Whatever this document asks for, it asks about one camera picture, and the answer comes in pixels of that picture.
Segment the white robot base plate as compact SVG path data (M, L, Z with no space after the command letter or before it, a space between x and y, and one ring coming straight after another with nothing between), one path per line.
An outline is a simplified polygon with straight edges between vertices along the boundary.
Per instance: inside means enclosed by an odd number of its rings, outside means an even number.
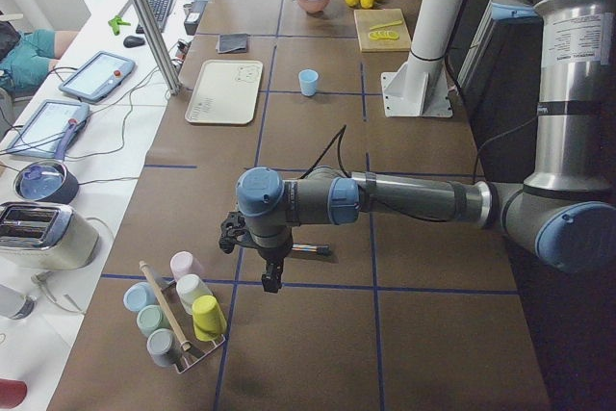
M425 73L417 84L406 84L406 71L383 72L380 76L384 114L386 117L442 117L453 116L449 101L446 72L430 83Z

